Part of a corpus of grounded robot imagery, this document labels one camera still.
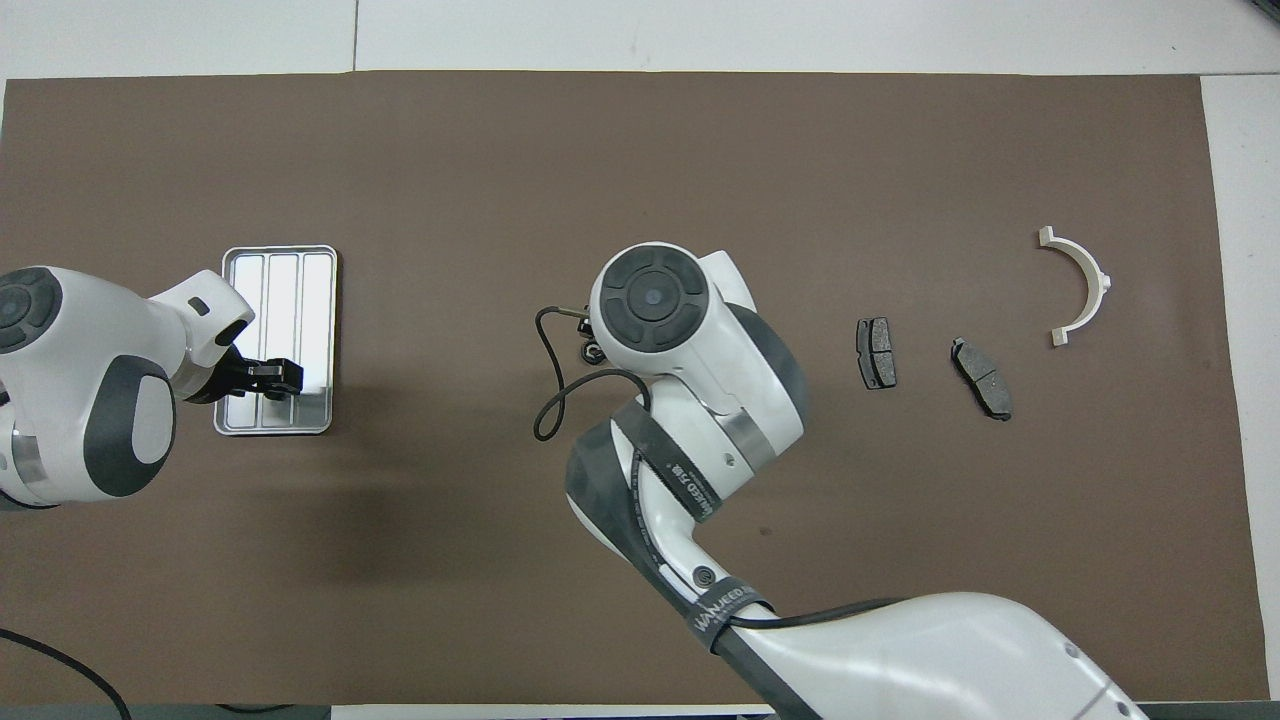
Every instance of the silver rectangular tray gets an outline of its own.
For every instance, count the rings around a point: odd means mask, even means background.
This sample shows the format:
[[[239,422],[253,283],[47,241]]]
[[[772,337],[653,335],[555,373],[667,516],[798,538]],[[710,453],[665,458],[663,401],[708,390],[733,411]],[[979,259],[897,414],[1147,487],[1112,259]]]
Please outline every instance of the silver rectangular tray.
[[[236,340],[241,355],[302,365],[302,395],[224,397],[214,405],[214,428],[224,436],[323,433],[333,420],[338,252],[328,245],[233,247],[223,255],[223,278],[256,314]]]

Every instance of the black cable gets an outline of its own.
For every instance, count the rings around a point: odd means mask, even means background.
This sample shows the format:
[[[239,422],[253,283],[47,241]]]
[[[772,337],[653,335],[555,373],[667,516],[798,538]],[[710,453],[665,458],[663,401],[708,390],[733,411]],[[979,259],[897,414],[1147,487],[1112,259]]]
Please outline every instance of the black cable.
[[[547,356],[550,357],[552,360],[552,369],[556,370],[556,388],[557,388],[556,395],[553,395],[552,398],[547,401],[547,405],[543,406],[543,409],[538,413],[538,416],[534,419],[534,437],[538,438],[539,442],[547,442],[553,437],[556,437],[556,433],[559,432],[561,424],[564,421],[564,401],[568,397],[568,395],[575,389],[582,387],[584,384],[598,378],[608,375],[618,375],[631,380],[632,383],[635,383],[636,388],[640,389],[640,397],[643,398],[644,409],[649,410],[653,407],[653,398],[649,395],[649,386],[644,384],[644,380],[640,379],[640,375],[630,370],[623,370],[621,368],[605,368],[604,370],[596,370],[588,375],[582,375],[581,378],[573,380],[568,387],[564,387],[564,373],[563,370],[561,370],[559,359],[556,357],[556,348],[552,347],[552,341],[547,338],[547,331],[543,329],[543,318],[550,313],[567,315],[570,318],[579,318],[579,319],[586,318],[586,313],[582,313],[580,310],[570,310],[568,307],[559,307],[556,305],[548,305],[547,307],[539,310],[536,315],[534,315],[534,327],[538,329],[538,337],[543,341],[543,347],[547,348]],[[556,424],[552,425],[550,430],[544,433],[541,432],[540,428],[543,425],[543,420],[547,419],[547,414],[550,413],[552,407],[556,407]]]
[[[849,618],[851,615],[859,615],[861,612],[869,612],[879,607],[893,605],[895,602],[901,602],[905,598],[901,597],[878,597],[876,600],[864,600],[861,602],[854,602],[841,607],[832,607],[831,610],[819,610],[818,612],[808,612],[805,615],[796,615],[794,618],[778,618],[776,620],[748,620],[745,618],[730,618],[728,624],[735,628],[742,628],[746,630],[774,630],[778,628],[797,628],[800,625],[813,625],[814,623],[826,623],[827,620],[840,620],[841,618]]]
[[[10,641],[10,642],[15,642],[15,643],[18,643],[18,644],[20,644],[23,647],[28,647],[28,648],[38,652],[38,653],[42,653],[42,655],[46,655],[49,657],[52,657],[54,660],[61,662],[63,665],[70,667],[72,670],[76,670],[81,675],[84,675],[86,678],[90,679],[91,683],[93,683],[95,685],[97,685],[97,688],[100,691],[102,691],[104,693],[106,693],[106,697],[111,698],[111,705],[114,705],[115,706],[115,711],[120,714],[120,720],[133,720],[133,715],[129,715],[129,708],[128,708],[128,706],[124,705],[124,698],[120,697],[120,693],[115,692],[115,688],[111,687],[111,683],[108,683],[101,675],[99,675],[97,673],[95,673],[93,669],[90,667],[88,665],[84,665],[79,660],[76,660],[74,657],[67,655],[65,652],[63,652],[63,651],[60,651],[60,650],[58,650],[55,647],[49,647],[47,644],[45,644],[45,643],[42,643],[42,642],[40,642],[40,641],[37,641],[35,638],[28,638],[27,635],[15,633],[13,630],[5,630],[4,628],[0,628],[0,638],[4,638],[4,639]]]
[[[276,710],[284,710],[285,707],[293,707],[289,705],[268,705],[265,707],[237,707],[234,705],[218,703],[218,707],[227,710],[228,712],[238,712],[241,715],[261,715],[264,712],[275,712]]]

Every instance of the brown mat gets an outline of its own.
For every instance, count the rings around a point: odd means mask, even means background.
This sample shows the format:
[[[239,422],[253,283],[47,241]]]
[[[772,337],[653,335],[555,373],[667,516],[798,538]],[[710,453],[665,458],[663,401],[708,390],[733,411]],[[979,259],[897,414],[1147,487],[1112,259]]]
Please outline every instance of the brown mat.
[[[1266,696],[1199,85],[1188,77],[360,73],[10,82],[3,265],[155,293],[236,245],[343,255],[335,420],[184,407],[128,501],[0,518],[0,623],[133,702],[755,702],[573,519],[531,318],[643,240],[727,249],[809,434],[700,538],[785,614],[1024,602],[1138,698]],[[1041,250],[1053,224],[1115,287]],[[859,316],[900,387],[868,392]],[[572,323],[553,319],[570,374]],[[986,350],[1014,420],[948,363]],[[0,644],[9,703],[97,701]]]

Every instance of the black strap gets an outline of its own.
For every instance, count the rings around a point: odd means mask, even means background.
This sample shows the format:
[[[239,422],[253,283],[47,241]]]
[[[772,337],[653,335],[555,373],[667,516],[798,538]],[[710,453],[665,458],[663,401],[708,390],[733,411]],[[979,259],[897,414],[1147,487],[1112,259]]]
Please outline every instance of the black strap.
[[[716,489],[644,407],[627,402],[613,421],[694,520],[703,523],[719,510]]]
[[[689,629],[703,648],[712,652],[712,646],[724,630],[728,619],[739,610],[756,602],[763,605],[764,596],[755,592],[751,585],[730,575],[707,588],[707,592],[698,597],[694,606],[685,614],[685,623],[689,624]]]

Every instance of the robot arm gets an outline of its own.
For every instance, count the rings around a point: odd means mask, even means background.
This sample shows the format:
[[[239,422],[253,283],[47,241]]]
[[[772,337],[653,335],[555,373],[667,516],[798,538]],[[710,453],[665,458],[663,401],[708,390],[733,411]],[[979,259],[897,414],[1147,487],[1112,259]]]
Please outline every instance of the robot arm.
[[[692,539],[804,432],[795,359],[723,252],[645,243],[591,288],[616,366],[658,378],[575,443],[570,506],[782,717],[1142,717],[1088,657],[1015,602],[974,593],[778,619]]]
[[[239,392],[228,357],[252,319],[209,270],[152,299],[61,268],[0,275],[0,505],[142,489],[173,446],[174,402]]]

